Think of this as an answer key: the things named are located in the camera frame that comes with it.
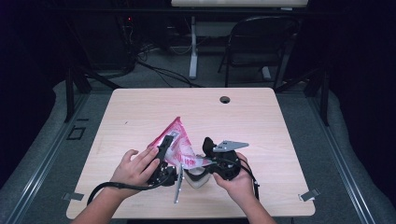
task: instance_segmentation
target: plastic bag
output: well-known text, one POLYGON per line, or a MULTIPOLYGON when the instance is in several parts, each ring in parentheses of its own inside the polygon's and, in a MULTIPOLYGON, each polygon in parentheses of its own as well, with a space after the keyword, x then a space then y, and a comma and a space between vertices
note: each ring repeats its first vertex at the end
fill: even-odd
POLYGON ((180 117, 175 118, 175 120, 158 136, 152 143, 148 146, 158 147, 163 138, 166 135, 171 135, 174 137, 172 145, 167 149, 165 154, 165 161, 179 166, 183 164, 183 169, 193 169, 196 167, 206 166, 212 163, 211 160, 207 160, 202 157, 195 155, 191 148, 191 142, 184 130, 183 124, 181 123, 180 117))

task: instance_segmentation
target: wooden table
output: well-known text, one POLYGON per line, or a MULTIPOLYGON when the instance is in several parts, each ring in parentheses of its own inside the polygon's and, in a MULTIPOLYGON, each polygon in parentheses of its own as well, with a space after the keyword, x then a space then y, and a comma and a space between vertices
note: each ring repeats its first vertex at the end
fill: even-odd
MULTIPOLYGON (((203 153, 207 136, 215 143, 249 143, 237 151, 247 157, 261 185, 261 202, 271 216, 315 213, 311 201, 299 199, 308 187, 272 89, 119 89, 111 96, 76 187, 84 198, 70 202, 67 216, 74 218, 85 208, 92 190, 110 179, 128 149, 144 150, 176 117, 181 117, 197 154, 203 153), (223 104, 221 96, 231 102, 223 104)), ((175 190, 173 186, 142 191, 124 201, 114 218, 245 216, 213 176, 199 189, 183 181, 177 204, 175 190)))

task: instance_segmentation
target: floor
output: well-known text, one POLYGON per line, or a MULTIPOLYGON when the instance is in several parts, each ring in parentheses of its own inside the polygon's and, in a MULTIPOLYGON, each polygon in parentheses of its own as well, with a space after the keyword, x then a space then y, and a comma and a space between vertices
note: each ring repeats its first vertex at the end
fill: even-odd
MULTIPOLYGON (((187 48, 168 52, 154 49, 141 54, 140 62, 171 70, 183 77, 189 73, 187 48)), ((198 77, 191 82, 204 87, 223 87, 224 74, 217 73, 221 54, 205 44, 200 46, 198 77)), ((233 70, 232 79, 261 78, 257 70, 233 70)), ((137 65, 125 76, 101 72, 123 88, 188 88, 189 85, 137 65)), ((73 192, 91 148, 91 143, 111 89, 89 79, 93 90, 76 90, 76 114, 64 123, 66 113, 64 82, 54 88, 56 105, 12 177, 0 191, 0 223, 68 223, 65 193, 73 192), (79 141, 68 140, 71 130, 84 127, 79 141)), ((265 87, 271 83, 233 84, 232 87, 265 87)), ((315 199, 317 212, 312 217, 296 217, 295 223, 396 223, 396 212, 387 198, 375 187, 348 143, 347 129, 336 97, 331 94, 329 122, 326 127, 318 117, 318 98, 306 98, 305 83, 276 95, 308 187, 321 192, 315 199)), ((291 223, 290 217, 276 217, 278 223, 291 223)), ((127 220, 113 220, 125 223, 127 220)), ((180 223, 176 220, 130 220, 128 223, 180 223)))

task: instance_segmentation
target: hand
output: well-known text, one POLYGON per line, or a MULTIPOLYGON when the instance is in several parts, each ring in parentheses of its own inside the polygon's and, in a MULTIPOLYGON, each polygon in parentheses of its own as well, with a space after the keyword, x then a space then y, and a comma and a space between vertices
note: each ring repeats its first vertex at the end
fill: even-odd
MULTIPOLYGON (((245 164, 245 161, 248 162, 248 159, 239 152, 237 152, 236 155, 243 160, 241 164, 248 168, 248 165, 245 164)), ((241 169, 239 175, 230 181, 224 180, 216 173, 213 173, 213 176, 215 177, 216 183, 220 187, 226 189, 230 197, 237 204, 241 205, 243 201, 255 198, 252 179, 244 169, 241 169)))
MULTIPOLYGON (((158 151, 157 147, 148 147, 139 155, 137 155, 137 150, 131 149, 127 151, 122 157, 120 165, 111 177, 110 182, 120 182, 139 187, 147 186, 147 181, 160 163, 159 159, 152 161, 158 154, 158 151)), ((131 197, 139 192, 134 189, 112 189, 121 200, 131 197)))

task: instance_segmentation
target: metal bracket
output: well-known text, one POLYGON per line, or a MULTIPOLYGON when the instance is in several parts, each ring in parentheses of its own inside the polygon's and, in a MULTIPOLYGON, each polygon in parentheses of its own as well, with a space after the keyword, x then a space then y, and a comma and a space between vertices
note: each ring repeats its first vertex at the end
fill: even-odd
POLYGON ((176 193, 174 203, 178 203, 178 194, 181 192, 181 181, 183 181, 183 164, 181 163, 178 168, 178 176, 177 176, 177 184, 176 184, 176 193))
POLYGON ((306 202, 308 200, 315 200, 315 197, 319 196, 319 194, 320 192, 317 189, 312 189, 303 195, 299 194, 298 197, 300 200, 306 202))
POLYGON ((65 193, 62 199, 67 201, 71 201, 71 200, 81 201, 83 197, 84 197, 83 194, 73 192, 73 193, 65 193))
POLYGON ((213 148, 214 152, 228 152, 236 150, 240 147, 248 147, 248 143, 222 141, 218 146, 213 148))

